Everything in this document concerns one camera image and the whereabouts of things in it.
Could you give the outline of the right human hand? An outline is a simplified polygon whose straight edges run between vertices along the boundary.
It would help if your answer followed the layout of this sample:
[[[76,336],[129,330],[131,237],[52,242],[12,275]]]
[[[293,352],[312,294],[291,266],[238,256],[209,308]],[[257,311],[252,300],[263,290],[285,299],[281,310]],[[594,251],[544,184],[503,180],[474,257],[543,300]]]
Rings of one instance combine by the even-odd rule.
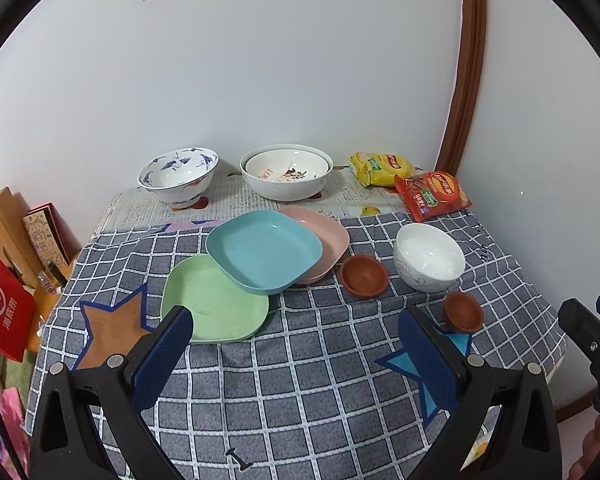
[[[582,442],[582,455],[570,467],[568,479],[581,479],[598,454],[600,454],[600,415],[595,419],[594,428],[584,437]]]

